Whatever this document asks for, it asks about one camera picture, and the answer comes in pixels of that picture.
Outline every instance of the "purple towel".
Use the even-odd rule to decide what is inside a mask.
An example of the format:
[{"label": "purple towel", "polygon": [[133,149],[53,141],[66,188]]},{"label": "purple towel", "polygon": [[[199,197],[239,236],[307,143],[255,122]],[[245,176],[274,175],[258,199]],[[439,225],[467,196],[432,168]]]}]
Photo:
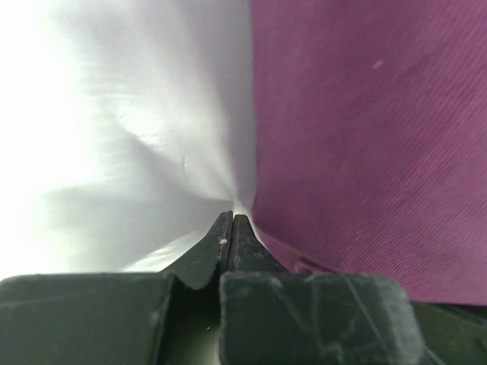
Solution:
[{"label": "purple towel", "polygon": [[487,304],[487,2],[255,0],[252,16],[270,251]]}]

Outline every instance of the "white fabric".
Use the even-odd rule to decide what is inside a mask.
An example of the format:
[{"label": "white fabric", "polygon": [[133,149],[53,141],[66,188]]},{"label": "white fabric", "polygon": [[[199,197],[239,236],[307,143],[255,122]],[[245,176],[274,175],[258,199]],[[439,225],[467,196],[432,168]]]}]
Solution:
[{"label": "white fabric", "polygon": [[0,278],[160,270],[218,213],[247,212],[247,2],[2,7]]}]

